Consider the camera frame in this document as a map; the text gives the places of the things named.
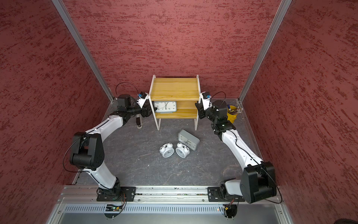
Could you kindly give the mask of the grey rectangular alarm clock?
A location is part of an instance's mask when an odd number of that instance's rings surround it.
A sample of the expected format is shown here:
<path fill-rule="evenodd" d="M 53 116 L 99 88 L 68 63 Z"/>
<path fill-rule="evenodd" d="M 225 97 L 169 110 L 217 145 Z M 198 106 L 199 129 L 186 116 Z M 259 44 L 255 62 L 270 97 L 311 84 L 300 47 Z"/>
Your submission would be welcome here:
<path fill-rule="evenodd" d="M 156 113 L 174 113 L 177 111 L 176 101 L 155 101 L 153 107 Z"/>
<path fill-rule="evenodd" d="M 195 137 L 191 133 L 181 130 L 178 134 L 178 140 L 179 142 L 183 143 L 185 146 L 187 146 L 189 149 L 196 151 L 200 140 L 199 138 Z"/>

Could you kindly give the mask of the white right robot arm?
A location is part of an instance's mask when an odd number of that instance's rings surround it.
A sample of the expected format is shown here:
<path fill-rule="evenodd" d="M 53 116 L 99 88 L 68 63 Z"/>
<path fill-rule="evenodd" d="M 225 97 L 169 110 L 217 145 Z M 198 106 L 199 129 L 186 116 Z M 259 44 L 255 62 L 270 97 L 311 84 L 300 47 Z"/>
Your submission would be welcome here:
<path fill-rule="evenodd" d="M 195 103 L 200 119 L 211 121 L 213 133 L 231 150 L 242 168 L 240 179 L 224 181 L 222 198 L 241 196 L 247 203 L 269 200 L 281 194 L 276 183 L 273 164 L 263 161 L 244 142 L 236 127 L 227 119 L 227 105 L 223 100 L 211 103 L 210 99 L 201 99 Z"/>

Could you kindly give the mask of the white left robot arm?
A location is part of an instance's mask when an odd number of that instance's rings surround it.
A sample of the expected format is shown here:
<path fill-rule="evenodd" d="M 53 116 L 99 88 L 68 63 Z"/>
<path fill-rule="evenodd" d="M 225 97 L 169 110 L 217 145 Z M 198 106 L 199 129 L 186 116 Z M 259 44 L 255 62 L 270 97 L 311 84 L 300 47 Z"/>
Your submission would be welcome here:
<path fill-rule="evenodd" d="M 71 146 L 64 154 L 70 164 L 78 168 L 79 173 L 87 173 L 98 184 L 97 200 L 100 202 L 125 203 L 132 201 L 120 186 L 119 178 L 115 177 L 107 168 L 104 159 L 103 141 L 114 131 L 124 126 L 130 118 L 149 117 L 152 109 L 149 103 L 149 94 L 141 92 L 138 99 L 129 94 L 117 97 L 117 109 L 110 113 L 108 118 L 99 125 L 86 132 L 77 132 Z"/>

